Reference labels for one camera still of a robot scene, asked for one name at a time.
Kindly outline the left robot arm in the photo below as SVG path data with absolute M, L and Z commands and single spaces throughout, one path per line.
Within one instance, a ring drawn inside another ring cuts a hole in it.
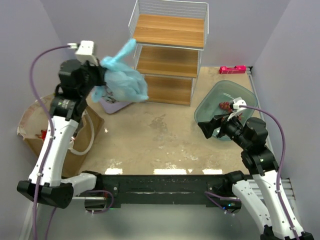
M 95 86 L 105 86 L 106 69 L 99 61 L 71 59 L 60 65 L 53 100 L 47 109 L 47 134 L 38 161 L 17 191 L 34 203 L 65 209 L 72 198 L 96 187 L 96 173 L 86 171 L 63 179 L 62 170 L 70 141 L 86 110 L 87 96 Z

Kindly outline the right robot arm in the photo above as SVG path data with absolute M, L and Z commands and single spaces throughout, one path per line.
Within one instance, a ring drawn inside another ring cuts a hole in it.
M 266 145 L 266 123 L 257 117 L 241 124 L 236 116 L 227 120 L 226 115 L 215 115 L 210 121 L 197 124 L 208 139 L 215 129 L 218 136 L 228 136 L 241 149 L 241 159 L 257 184 L 262 198 L 251 189 L 241 171 L 226 174 L 226 184 L 240 200 L 255 221 L 262 240 L 312 240 L 294 212 L 278 178 L 280 168 L 274 154 Z

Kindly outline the red candy bag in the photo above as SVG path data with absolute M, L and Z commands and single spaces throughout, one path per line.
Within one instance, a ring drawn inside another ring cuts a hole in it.
M 41 130 L 39 134 L 36 134 L 35 136 L 38 138 L 38 139 L 41 139 L 42 141 L 45 140 L 46 138 L 46 135 L 47 135 L 47 130 Z

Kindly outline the brown paper grocery bag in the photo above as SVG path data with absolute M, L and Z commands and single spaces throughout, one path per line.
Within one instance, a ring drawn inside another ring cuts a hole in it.
M 86 113 L 82 116 L 82 124 L 77 131 L 73 145 L 73 149 L 80 153 L 84 152 L 91 142 L 92 129 L 90 122 L 93 124 L 94 137 L 96 137 L 105 121 L 90 106 L 87 106 Z M 44 142 L 37 138 L 36 134 L 40 134 L 41 130 L 47 129 L 47 117 L 40 104 L 35 101 L 24 112 L 17 127 L 17 134 L 22 136 L 23 141 L 28 145 L 36 157 L 40 155 Z M 62 168 L 62 176 L 65 178 L 76 176 L 80 171 L 86 156 L 86 154 L 76 155 L 71 151 L 68 151 Z

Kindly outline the light blue plastic bag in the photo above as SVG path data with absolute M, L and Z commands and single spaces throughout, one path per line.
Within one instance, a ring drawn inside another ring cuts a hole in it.
M 137 41 L 131 38 L 115 56 L 105 56 L 100 65 L 106 69 L 104 86 L 96 86 L 91 94 L 94 103 L 105 100 L 109 103 L 138 103 L 149 99 L 148 84 L 137 70 L 130 67 L 124 58 L 136 48 Z

